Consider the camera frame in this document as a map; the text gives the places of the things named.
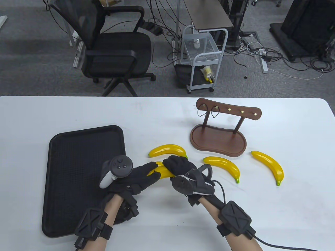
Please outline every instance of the wooden base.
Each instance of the wooden base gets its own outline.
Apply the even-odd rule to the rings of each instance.
[[[190,135],[191,144],[200,151],[221,153],[230,157],[240,156],[247,147],[247,141],[239,131],[202,124],[195,126]]]

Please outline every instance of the toy banana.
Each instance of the toy banana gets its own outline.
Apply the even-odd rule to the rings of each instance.
[[[159,155],[162,155],[162,154],[174,154],[174,155],[178,155],[178,156],[181,156],[181,157],[186,157],[186,151],[184,150],[184,148],[180,147],[180,146],[177,146],[177,145],[162,145],[162,146],[159,146],[159,147],[156,147],[154,149],[152,149],[150,152],[149,152],[149,157],[152,158],[152,157],[157,157]]]
[[[152,174],[153,172],[159,172],[160,179],[174,177],[174,175],[163,165],[163,162],[158,161],[156,164],[158,167],[152,170],[148,175]]]
[[[262,162],[271,170],[271,172],[274,175],[274,178],[277,181],[277,186],[279,186],[282,180],[284,179],[284,171],[278,164],[278,162],[272,159],[270,156],[258,151],[251,151],[251,154],[256,160]]]
[[[234,177],[236,183],[240,182],[240,170],[230,160],[220,157],[206,157],[203,159],[204,163],[210,164],[211,166],[220,167],[230,173]]]

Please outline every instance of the wooden coat rack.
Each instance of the wooden coat rack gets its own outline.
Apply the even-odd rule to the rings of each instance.
[[[244,119],[258,120],[262,116],[262,111],[257,107],[224,104],[205,98],[198,99],[196,106],[198,110],[206,111],[206,114],[204,123],[192,129],[191,144],[200,151],[216,152],[230,157],[240,156],[247,147],[245,137],[239,132]],[[241,118],[235,129],[218,128],[207,125],[211,112],[226,113]]]

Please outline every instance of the black glove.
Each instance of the black glove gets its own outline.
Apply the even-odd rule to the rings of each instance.
[[[133,198],[133,195],[139,194],[160,179],[160,173],[158,172],[153,172],[147,176],[150,171],[157,167],[156,162],[149,162],[143,166],[136,167],[127,177],[117,178],[107,187],[108,194],[100,205],[102,209],[105,208],[106,203],[110,201],[115,194],[118,194],[124,199],[116,215],[114,224],[128,221],[139,214],[136,205],[137,201]]]
[[[171,155],[169,158],[163,160],[163,165],[175,176],[177,175],[184,175],[188,173],[191,169],[197,168],[192,162],[190,162],[185,157],[179,157],[175,155]],[[215,185],[206,175],[202,174],[204,177],[205,182]],[[193,194],[187,196],[189,203],[191,206],[194,204],[199,204],[198,200],[202,197],[200,194]]]
[[[156,162],[149,162],[136,167],[127,177],[114,180],[107,189],[109,192],[120,194],[120,196],[124,191],[130,192],[131,195],[139,194],[160,179],[160,173],[158,172],[153,172],[147,176],[150,171],[157,167]]]

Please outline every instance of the white vr controller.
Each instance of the white vr controller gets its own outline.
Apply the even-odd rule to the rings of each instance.
[[[118,155],[103,163],[100,188],[108,187],[117,178],[127,177],[133,170],[133,162],[126,155]]]

